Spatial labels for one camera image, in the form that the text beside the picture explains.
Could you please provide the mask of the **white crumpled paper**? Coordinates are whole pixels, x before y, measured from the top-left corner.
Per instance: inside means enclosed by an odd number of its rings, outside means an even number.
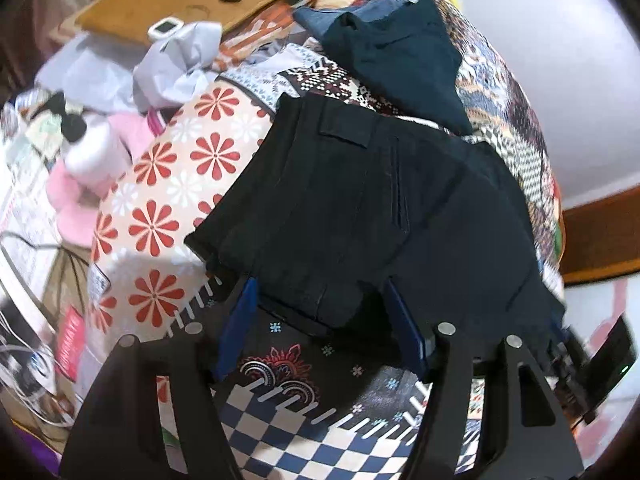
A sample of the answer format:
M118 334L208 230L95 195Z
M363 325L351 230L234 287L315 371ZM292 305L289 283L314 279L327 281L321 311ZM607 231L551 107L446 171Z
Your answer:
M221 36L221 24L199 21L154 42L132 72L139 110L177 108L203 93L218 76Z

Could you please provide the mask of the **pink plush toy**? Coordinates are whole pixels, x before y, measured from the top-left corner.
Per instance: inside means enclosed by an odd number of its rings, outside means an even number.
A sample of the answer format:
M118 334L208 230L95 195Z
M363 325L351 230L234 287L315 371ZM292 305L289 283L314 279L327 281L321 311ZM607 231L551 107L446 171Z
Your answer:
M61 115L63 145L46 184L62 240L88 248L99 201L143 155L156 137L149 119L136 113Z

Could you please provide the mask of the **patchwork patterned bedspread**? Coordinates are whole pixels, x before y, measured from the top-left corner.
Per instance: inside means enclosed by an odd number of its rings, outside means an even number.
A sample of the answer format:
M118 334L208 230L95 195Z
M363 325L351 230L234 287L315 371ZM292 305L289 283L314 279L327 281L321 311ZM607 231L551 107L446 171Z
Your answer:
M457 89L465 61L464 19L448 2L434 1L452 44L462 56ZM510 129L487 114L469 118L463 105L472 133L460 136L431 120L401 113L354 76L359 88L366 92L368 104L323 90L319 67L304 70L302 77L302 96L318 94L416 122L469 144L488 144L524 194L537 249L532 222L534 203L526 193L526 185L529 169L544 158L544 144L532 120L523 128ZM231 287L243 278L254 278L246 273L214 274L218 287ZM472 340L454 324L444 321L421 332L433 336L434 350L427 374L415 375L402 366L384 304L384 286L364 297L370 313L342 328L314 324L268 297L259 283L258 287L267 318L283 322L290 334L308 342L309 358L301 367L294 367L280 354L261 359L244 356L240 371L279 398L290 398L296 404L316 401L317 407L295 430L270 426L258 437L235 430L231 441L246 456L245 469L251 474L276 469L257 454L258 448L267 445L279 451L278 467L304 477L310 476L312 466L320 465L328 468L333 478L347 478L347 462L357 457L365 474L450 478L457 466L473 372L486 378L487 406L480 455L470 472L472 478L565 479L579 468L574 442L544 380L554 346L549 350L548 362L540 364L520 337L510 335L496 340L487 356L479 358Z

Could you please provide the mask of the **brown wooden door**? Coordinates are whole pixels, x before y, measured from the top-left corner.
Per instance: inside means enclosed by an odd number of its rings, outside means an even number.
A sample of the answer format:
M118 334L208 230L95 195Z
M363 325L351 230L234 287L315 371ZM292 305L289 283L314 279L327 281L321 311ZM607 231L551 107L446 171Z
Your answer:
M563 212L560 272L567 285L639 272L639 188Z

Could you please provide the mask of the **black pants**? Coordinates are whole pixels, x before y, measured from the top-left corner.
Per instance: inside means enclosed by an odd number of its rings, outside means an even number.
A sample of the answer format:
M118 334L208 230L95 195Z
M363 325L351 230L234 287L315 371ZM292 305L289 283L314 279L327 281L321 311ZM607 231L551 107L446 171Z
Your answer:
M561 301L540 277L524 194L486 143L309 93L282 96L262 145L186 246L254 276L324 328L392 284L421 332L440 322L479 358L515 335L540 364Z

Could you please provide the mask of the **dark teal folded garment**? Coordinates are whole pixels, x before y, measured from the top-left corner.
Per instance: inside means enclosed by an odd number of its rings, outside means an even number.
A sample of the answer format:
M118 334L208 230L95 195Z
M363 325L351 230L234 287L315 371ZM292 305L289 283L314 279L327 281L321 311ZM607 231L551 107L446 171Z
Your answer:
M408 3L372 22L343 13L321 44L329 58L401 113L460 136L472 133L456 89L462 56L434 0Z

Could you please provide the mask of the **white small device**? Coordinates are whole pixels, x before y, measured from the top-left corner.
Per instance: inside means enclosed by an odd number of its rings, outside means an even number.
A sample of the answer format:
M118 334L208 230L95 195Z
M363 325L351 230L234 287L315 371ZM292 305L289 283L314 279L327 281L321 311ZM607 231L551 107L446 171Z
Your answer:
M164 40L178 32L180 28L183 28L183 21L173 16L166 16L149 27L148 38L151 42Z

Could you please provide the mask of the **floral red white pillow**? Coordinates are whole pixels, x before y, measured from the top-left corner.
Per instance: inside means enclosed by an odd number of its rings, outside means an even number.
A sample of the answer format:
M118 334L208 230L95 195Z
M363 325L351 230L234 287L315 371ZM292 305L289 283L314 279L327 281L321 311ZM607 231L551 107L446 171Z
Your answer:
M121 336L163 338L200 305L201 260L184 244L250 162L271 126L226 80L178 110L102 200L88 277L87 346L105 360Z

